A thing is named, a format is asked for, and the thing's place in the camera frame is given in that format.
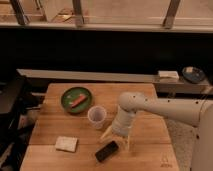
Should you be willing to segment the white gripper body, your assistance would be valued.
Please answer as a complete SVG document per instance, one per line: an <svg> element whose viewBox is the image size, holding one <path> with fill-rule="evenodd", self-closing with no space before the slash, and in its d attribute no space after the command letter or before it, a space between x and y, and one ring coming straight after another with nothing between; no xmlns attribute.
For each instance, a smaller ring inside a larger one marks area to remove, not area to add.
<svg viewBox="0 0 213 171"><path fill-rule="evenodd" d="M132 111L127 112L122 108L118 109L117 115L112 121L112 131L122 137L127 137L131 130L133 119L136 114Z"/></svg>

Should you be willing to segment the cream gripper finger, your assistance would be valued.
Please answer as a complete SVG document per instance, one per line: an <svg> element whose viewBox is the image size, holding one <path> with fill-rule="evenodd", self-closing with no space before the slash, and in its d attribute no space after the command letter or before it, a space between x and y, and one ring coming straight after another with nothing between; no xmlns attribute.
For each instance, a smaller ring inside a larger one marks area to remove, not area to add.
<svg viewBox="0 0 213 171"><path fill-rule="evenodd" d="M100 140L105 139L106 137L108 137L109 135L112 134L112 126L110 125L105 132L101 135Z"/></svg>
<svg viewBox="0 0 213 171"><path fill-rule="evenodd" d="M123 137L122 140L123 140L123 145L124 145L125 150L129 151L130 150L130 136Z"/></svg>

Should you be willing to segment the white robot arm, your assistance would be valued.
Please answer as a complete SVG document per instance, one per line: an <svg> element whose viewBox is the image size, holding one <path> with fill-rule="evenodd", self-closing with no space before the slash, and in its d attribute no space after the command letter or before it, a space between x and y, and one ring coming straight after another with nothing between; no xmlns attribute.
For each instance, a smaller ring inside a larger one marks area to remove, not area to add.
<svg viewBox="0 0 213 171"><path fill-rule="evenodd" d="M123 92L117 114L102 134L128 137L138 111L146 111L197 128L190 171L213 171L213 100L148 98L141 92Z"/></svg>

